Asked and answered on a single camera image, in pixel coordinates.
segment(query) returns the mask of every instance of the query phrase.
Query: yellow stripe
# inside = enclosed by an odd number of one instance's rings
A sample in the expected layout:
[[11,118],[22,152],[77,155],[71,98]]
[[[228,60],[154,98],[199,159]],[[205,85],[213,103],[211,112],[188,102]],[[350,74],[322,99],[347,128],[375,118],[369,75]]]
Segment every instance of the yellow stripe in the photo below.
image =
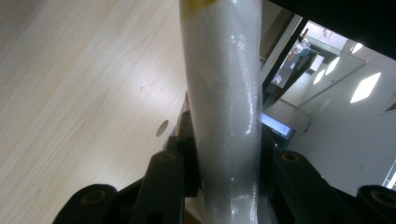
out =
[[192,13],[201,10],[209,4],[217,2],[218,0],[179,0],[181,18],[185,19]]

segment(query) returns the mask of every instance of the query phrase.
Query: wooden floor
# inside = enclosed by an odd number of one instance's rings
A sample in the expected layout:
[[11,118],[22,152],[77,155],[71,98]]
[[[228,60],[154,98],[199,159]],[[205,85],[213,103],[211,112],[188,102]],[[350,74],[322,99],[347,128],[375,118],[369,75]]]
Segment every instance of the wooden floor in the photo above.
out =
[[136,181],[186,89],[177,0],[0,0],[0,223]]

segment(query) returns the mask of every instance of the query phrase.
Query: computer monitor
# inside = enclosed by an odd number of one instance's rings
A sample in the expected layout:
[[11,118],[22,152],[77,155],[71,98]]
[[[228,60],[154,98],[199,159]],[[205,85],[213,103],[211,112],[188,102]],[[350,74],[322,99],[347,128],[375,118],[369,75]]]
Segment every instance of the computer monitor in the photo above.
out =
[[285,150],[296,131],[276,119],[262,113],[260,120],[276,142],[276,147]]

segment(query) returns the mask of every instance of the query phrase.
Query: glossy tube surface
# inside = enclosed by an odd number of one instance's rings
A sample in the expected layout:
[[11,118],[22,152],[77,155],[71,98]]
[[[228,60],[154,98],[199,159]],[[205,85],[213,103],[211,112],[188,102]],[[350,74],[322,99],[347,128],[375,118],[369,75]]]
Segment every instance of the glossy tube surface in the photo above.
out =
[[179,3],[205,223],[257,223],[262,2]]

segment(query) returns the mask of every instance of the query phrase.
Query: ceiling light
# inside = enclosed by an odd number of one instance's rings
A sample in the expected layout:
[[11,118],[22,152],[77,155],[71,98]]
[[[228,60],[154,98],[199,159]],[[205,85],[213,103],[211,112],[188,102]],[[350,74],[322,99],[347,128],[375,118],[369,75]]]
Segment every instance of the ceiling light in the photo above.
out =
[[364,80],[362,80],[361,83],[359,84],[358,88],[356,89],[355,93],[353,94],[353,97],[350,100],[350,103],[353,104],[355,102],[358,102],[359,100],[369,97],[376,82],[379,79],[379,76],[381,76],[381,73],[377,73],[375,75],[372,75],[372,76],[367,77]]
[[329,75],[332,70],[334,70],[335,66],[338,64],[338,61],[340,61],[340,57],[337,57],[336,59],[332,60],[332,62],[329,64],[329,67],[326,70],[326,76]]
[[321,80],[322,77],[323,77],[323,74],[324,74],[324,70],[321,70],[321,71],[318,73],[317,77],[315,78],[314,84],[317,84],[318,82],[320,82],[320,80]]
[[360,50],[361,47],[363,47],[363,44],[357,43],[356,46],[355,46],[355,48],[353,48],[353,50],[352,50],[352,54],[358,52],[358,50]]

